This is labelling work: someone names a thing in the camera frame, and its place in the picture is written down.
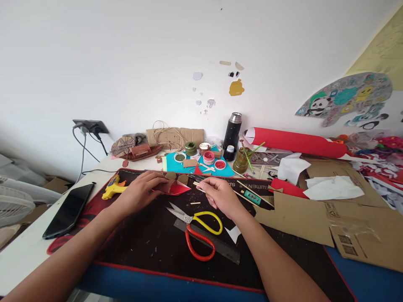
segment scissor blade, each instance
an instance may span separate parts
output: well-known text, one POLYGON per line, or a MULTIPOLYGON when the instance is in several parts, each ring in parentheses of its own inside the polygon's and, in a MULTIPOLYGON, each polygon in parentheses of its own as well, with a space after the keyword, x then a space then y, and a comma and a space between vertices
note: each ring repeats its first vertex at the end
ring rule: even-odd
POLYGON ((178 213, 181 213, 183 215, 185 215, 185 212, 183 212, 180 208, 178 208, 177 206, 175 206, 172 202, 169 202, 171 204, 171 206, 173 207, 173 209, 175 211, 177 211, 178 213))
POLYGON ((176 217, 178 217, 180 220, 186 222, 186 220, 184 219, 184 215, 182 213, 178 213, 177 211, 167 208, 172 214, 174 214, 176 217))

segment blue paper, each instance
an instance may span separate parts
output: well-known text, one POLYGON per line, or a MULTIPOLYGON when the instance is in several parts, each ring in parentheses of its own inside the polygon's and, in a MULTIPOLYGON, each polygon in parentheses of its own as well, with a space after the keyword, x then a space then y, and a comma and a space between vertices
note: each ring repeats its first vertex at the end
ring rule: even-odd
MULTIPOLYGON (((218 148, 217 148, 217 146, 214 146, 214 147, 212 147, 211 150, 212 150, 212 151, 218 151, 218 148)), ((184 168, 182 163, 178 163, 177 161, 175 161, 175 160, 173 159, 174 156, 175 156, 175 153, 170 153, 170 154, 168 154, 168 155, 166 156, 166 158, 167 158, 167 172, 174 171, 174 172, 176 172, 176 173, 194 173, 194 168, 195 168, 195 167, 184 168)), ((204 164, 203 158, 199 158, 199 162, 202 163, 202 164, 204 164)), ((206 168, 206 167, 203 167, 203 166, 199 166, 199 169, 203 172, 203 171, 206 170, 207 168, 206 168)), ((231 177, 231 176, 233 176, 233 175, 235 174, 234 171, 231 169, 231 167, 228 165, 228 163, 227 163, 227 165, 225 166, 225 169, 224 169, 224 170, 217 170, 217 169, 215 169, 215 172, 213 172, 213 171, 206 171, 206 172, 204 172, 204 173, 210 173, 210 172, 211 172, 211 175, 212 175, 212 176, 222 176, 222 177, 231 177)))

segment forearm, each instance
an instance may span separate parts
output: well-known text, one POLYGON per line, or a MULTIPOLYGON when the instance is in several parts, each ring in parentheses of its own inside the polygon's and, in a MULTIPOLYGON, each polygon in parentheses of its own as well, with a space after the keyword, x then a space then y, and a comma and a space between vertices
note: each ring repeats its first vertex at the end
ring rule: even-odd
POLYGON ((241 211, 234 217, 234 222, 255 259, 271 302, 329 301, 318 285, 248 211, 241 211))
POLYGON ((113 205, 36 268, 5 298, 8 301, 66 301, 121 217, 113 205))

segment yellow scissors handle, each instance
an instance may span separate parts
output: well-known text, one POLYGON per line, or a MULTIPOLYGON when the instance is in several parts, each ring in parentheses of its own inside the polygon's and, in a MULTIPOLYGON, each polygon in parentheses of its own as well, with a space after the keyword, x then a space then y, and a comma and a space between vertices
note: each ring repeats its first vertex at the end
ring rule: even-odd
POLYGON ((220 218, 218 218, 218 216, 216 214, 214 214, 213 212, 209 212, 209 211, 204 211, 204 212, 199 212, 199 213, 195 213, 193 216, 193 220, 198 221, 202 226, 204 226, 206 228, 206 230, 208 230, 209 232, 212 232, 214 235, 220 235, 222 232, 222 222, 220 220, 220 218), (215 230, 213 230, 211 227, 209 227, 207 224, 205 224, 198 216, 201 215, 211 215, 214 218, 217 219, 218 223, 220 224, 220 230, 217 232, 215 230))

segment hand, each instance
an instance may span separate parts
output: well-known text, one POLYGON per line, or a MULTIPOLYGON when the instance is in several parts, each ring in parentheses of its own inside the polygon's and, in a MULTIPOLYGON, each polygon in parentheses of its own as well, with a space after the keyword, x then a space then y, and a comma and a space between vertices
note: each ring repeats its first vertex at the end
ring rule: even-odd
POLYGON ((110 206, 121 216, 126 218, 130 214, 140 211, 152 202, 157 196, 163 194, 161 191, 151 191, 152 188, 167 183, 165 175, 157 171, 147 171, 139 175, 132 181, 126 190, 110 206))
POLYGON ((246 211, 227 181, 209 177, 200 182, 200 187, 206 192, 210 205, 219 208, 229 219, 233 220, 239 213, 246 211))

